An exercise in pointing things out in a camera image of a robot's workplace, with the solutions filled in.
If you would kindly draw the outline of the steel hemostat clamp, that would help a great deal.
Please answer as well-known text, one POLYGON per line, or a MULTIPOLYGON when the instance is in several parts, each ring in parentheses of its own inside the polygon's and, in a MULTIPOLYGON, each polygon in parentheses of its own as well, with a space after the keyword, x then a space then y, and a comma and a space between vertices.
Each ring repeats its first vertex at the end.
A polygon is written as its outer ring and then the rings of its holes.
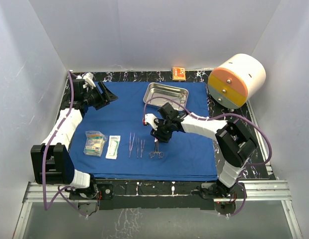
POLYGON ((151 151, 149 153, 149 157, 150 158, 154 158, 155 156, 157 156, 158 158, 163 158, 164 157, 164 153, 162 151, 160 151, 160 149, 159 149, 159 141, 158 141, 158 139, 154 140, 154 149, 153 149, 153 151, 151 151))

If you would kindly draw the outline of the steel forceps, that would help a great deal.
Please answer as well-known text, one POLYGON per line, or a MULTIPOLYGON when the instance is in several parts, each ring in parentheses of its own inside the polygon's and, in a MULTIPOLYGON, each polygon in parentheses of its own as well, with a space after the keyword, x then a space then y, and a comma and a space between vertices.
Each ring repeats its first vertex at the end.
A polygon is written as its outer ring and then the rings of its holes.
POLYGON ((143 151, 144 151, 144 147, 145 147, 145 140, 141 140, 141 157, 143 156, 143 151))
POLYGON ((140 145, 140 139, 136 139, 136 157, 139 158, 139 145, 140 145))
POLYGON ((130 133, 130 140, 129 140, 129 157, 131 156, 132 149, 134 146, 135 134, 130 133))

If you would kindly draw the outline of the metal instrument tray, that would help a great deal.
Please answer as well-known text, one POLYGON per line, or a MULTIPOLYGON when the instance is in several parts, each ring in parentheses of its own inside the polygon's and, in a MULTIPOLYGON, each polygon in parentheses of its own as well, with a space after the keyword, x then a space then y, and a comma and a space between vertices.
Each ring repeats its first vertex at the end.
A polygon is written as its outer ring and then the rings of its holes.
POLYGON ((151 101, 148 102, 147 106, 157 109, 163 106, 165 103, 169 103, 175 110, 181 111, 182 110, 181 106, 186 107, 188 95, 189 91, 185 88, 169 86, 159 83, 150 83, 146 89, 143 102, 146 103, 149 99, 152 99, 151 101), (179 102, 176 101, 164 102, 164 99, 172 98, 180 94, 186 95, 185 103, 180 104, 179 102))

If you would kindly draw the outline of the steel surgical scissors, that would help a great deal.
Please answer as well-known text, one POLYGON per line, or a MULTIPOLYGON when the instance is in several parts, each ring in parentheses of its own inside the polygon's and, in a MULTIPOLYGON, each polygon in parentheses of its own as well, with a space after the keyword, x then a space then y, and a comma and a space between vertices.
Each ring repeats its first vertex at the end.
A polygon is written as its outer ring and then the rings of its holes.
POLYGON ((180 104, 183 104, 186 102, 186 95, 180 94, 172 98, 164 99, 164 102, 170 102, 170 101, 176 101, 179 102, 180 104))

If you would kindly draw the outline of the white suture packet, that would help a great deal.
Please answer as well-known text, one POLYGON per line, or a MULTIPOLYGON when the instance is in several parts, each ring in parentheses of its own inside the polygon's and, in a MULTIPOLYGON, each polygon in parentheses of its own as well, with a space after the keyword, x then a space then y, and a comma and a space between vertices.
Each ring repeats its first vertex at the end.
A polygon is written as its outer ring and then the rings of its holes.
POLYGON ((106 159, 112 159, 112 160, 117 159, 120 140, 121 140, 120 135, 111 135, 109 137, 106 159))

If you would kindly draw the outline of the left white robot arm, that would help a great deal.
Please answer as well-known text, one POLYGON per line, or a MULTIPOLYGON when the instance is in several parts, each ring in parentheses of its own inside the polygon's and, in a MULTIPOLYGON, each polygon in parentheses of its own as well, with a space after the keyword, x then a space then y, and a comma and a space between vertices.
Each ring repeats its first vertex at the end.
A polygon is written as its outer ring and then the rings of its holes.
POLYGON ((75 169, 69 146, 76 128, 90 107, 99 110, 118 99, 103 82, 89 78, 70 80, 70 99, 61 105, 59 117, 49 136, 30 150, 35 181, 79 188, 88 199, 98 193, 91 176, 75 169))

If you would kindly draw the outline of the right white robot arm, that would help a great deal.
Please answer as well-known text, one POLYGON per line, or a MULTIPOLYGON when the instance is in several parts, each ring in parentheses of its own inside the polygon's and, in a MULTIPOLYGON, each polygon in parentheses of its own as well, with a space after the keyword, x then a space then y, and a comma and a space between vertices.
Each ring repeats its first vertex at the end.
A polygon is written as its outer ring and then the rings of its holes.
POLYGON ((249 158, 257 150, 257 141, 241 121, 217 120, 201 117, 187 110, 178 111, 169 103, 158 109, 161 118, 145 114, 144 125, 151 125, 151 135, 168 143, 172 133, 194 133, 218 143, 225 159, 223 169, 216 180, 214 194, 224 198, 235 192, 235 184, 249 158))

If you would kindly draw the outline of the small orange circuit board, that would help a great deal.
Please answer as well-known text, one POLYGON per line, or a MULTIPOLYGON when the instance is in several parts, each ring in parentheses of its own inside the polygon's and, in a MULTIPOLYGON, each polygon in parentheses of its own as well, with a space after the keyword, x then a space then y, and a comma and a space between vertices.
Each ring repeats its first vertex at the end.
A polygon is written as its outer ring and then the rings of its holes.
POLYGON ((172 80, 173 81, 185 81, 186 80, 186 70, 181 67, 172 68, 172 80))

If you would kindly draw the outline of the white cylindrical drawer container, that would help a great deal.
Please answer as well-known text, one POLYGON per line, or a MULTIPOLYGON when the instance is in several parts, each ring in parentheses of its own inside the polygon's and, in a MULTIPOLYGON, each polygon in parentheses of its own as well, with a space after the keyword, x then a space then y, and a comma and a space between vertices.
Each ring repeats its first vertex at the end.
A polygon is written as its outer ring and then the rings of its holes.
POLYGON ((264 84, 266 71, 254 57, 236 54, 212 70, 208 91, 213 99, 228 109, 242 107, 264 84))

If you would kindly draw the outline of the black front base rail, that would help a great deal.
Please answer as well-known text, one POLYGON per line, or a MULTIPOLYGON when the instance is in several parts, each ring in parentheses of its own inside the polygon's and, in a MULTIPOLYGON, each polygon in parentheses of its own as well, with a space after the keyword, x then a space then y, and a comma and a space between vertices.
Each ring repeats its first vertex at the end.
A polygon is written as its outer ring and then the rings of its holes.
POLYGON ((241 185, 236 185, 222 195, 214 182, 163 182, 98 180, 87 189, 70 192, 70 199, 84 202, 95 200, 99 210, 114 209, 172 209, 198 208, 214 210, 218 203, 229 204, 235 210, 235 202, 244 199, 241 185))

